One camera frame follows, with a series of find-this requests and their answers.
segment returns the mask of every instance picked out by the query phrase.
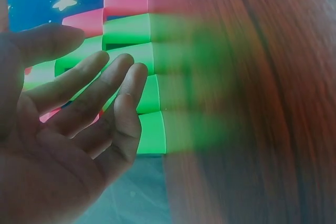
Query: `yellow star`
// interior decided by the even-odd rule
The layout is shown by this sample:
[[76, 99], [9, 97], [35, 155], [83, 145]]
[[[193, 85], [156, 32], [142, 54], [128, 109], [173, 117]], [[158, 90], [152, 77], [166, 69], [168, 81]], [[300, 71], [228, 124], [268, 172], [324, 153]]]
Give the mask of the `yellow star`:
[[77, 1], [75, 0], [60, 0], [55, 5], [53, 5], [53, 8], [58, 8], [60, 11], [64, 10], [65, 8], [76, 5]]

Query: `green cylinder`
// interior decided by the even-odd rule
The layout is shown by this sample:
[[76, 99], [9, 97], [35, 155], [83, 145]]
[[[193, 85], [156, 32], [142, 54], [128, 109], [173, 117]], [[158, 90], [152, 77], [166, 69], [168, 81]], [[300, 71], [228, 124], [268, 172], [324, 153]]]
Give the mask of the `green cylinder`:
[[107, 21], [103, 25], [103, 44], [143, 44], [151, 41], [149, 14]]
[[[106, 111], [116, 96], [117, 93], [107, 101], [103, 107], [103, 111]], [[153, 75], [147, 78], [142, 97], [137, 107], [137, 112], [138, 114], [148, 114], [157, 111], [160, 111], [159, 83], [157, 81], [157, 75]]]
[[103, 71], [107, 66], [115, 60], [115, 58], [121, 54], [130, 54], [134, 58], [135, 63], [143, 63], [148, 68], [148, 75], [154, 74], [154, 55], [153, 55], [153, 44], [146, 43], [130, 47], [123, 47], [114, 50], [109, 50], [107, 53], [110, 56], [110, 60], [107, 65], [103, 68]]
[[89, 57], [95, 52], [102, 50], [102, 36], [85, 39], [83, 44], [75, 51], [56, 60], [55, 76], [59, 76], [67, 70], [73, 68], [81, 60]]
[[162, 112], [140, 116], [142, 134], [138, 154], [166, 154], [166, 134]]
[[25, 75], [23, 88], [25, 90], [35, 88], [55, 79], [55, 61], [43, 62], [33, 66], [30, 74]]

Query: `light blue floor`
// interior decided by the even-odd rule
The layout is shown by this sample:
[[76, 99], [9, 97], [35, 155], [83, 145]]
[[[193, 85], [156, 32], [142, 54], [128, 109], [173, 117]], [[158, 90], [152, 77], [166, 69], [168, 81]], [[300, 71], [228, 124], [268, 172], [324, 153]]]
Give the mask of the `light blue floor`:
[[76, 224], [171, 224], [161, 157], [138, 157], [133, 167]]

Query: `pink foam block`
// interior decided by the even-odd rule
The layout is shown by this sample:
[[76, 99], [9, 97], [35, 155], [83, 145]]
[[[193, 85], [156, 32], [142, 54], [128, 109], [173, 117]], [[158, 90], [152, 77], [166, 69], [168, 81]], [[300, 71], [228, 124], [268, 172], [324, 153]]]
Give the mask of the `pink foam block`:
[[148, 13], [148, 0], [104, 0], [107, 16], [133, 16]]
[[51, 112], [48, 112], [47, 114], [40, 117], [40, 121], [45, 123], [47, 122], [53, 115], [55, 115], [58, 111], [60, 111], [61, 108], [54, 109]]
[[91, 38], [103, 34], [103, 23], [105, 21], [104, 8], [101, 8], [66, 17], [62, 24], [80, 28], [85, 32], [86, 38]]

